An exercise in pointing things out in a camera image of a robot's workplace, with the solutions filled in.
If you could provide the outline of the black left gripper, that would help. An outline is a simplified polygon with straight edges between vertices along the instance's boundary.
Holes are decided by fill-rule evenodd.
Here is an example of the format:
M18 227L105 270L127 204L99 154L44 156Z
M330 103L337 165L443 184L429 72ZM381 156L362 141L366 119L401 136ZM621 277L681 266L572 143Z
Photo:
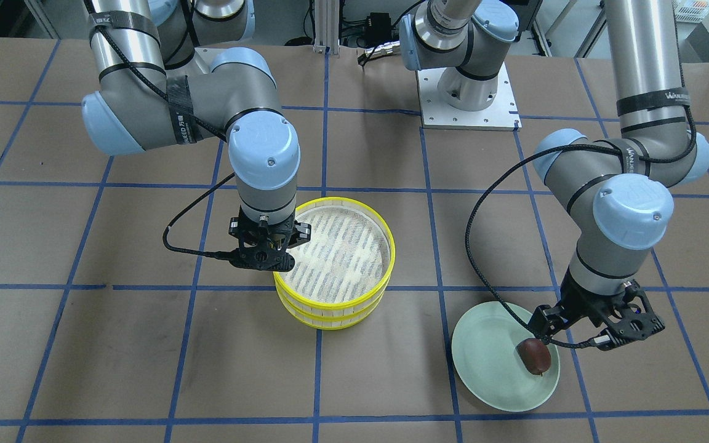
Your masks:
M604 326L599 320L599 314L605 313L611 306L624 303L641 305L641 299L648 299L644 289L637 281L622 284L616 295L598 295L584 289L566 272L561 284L561 300L556 306L538 306L528 322L529 330L535 338L552 338L569 326L587 317L594 326ZM596 347L593 337L585 342Z

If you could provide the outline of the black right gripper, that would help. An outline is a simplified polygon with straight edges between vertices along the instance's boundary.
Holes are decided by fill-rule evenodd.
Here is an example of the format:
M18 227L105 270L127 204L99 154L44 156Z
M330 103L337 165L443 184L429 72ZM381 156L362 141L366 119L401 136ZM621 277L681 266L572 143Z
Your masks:
M261 239L270 239L276 246L283 244L285 249L293 249L298 245L306 244L311 239L312 227L307 223L296 223L295 214L291 214L283 221L268 224L267 221L253 221L240 210L236 218L229 221L228 233L239 241L254 245ZM227 253L227 260L233 258L233 252Z

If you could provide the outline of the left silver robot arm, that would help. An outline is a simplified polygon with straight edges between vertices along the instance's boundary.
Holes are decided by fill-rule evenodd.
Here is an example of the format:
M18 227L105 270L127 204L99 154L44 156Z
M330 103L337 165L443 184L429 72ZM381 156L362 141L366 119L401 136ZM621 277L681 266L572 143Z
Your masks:
M561 129L512 166L534 163L544 185L579 227L580 237L554 306L528 320L508 314L543 344L581 319L601 331L573 349L607 351L660 333L665 324L634 280L673 214L670 188L709 168L680 62L670 1L603 3L616 83L620 137L589 140ZM517 33L516 14L500 1L425 1L399 24L403 64L444 68L439 85L451 106L484 109L500 63Z

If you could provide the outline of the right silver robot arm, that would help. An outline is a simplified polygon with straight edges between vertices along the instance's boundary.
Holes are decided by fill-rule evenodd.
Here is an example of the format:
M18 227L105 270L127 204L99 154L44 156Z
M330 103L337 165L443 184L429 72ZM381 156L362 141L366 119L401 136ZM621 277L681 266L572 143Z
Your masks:
M90 48L100 88L82 99L82 120L107 155L143 153L217 137L239 194L228 232L236 249L183 254L237 268L287 272L288 250L308 242L295 221L299 139L279 104L264 57L230 47L208 66L197 48L242 41L254 32L251 1L87 1Z

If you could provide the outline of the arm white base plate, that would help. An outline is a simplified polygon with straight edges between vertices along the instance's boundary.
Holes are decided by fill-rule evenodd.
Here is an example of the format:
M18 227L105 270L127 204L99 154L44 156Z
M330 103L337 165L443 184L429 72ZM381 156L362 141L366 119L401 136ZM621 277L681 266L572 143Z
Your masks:
M416 74L426 129L518 131L523 126L505 64L486 81L465 78L453 67Z

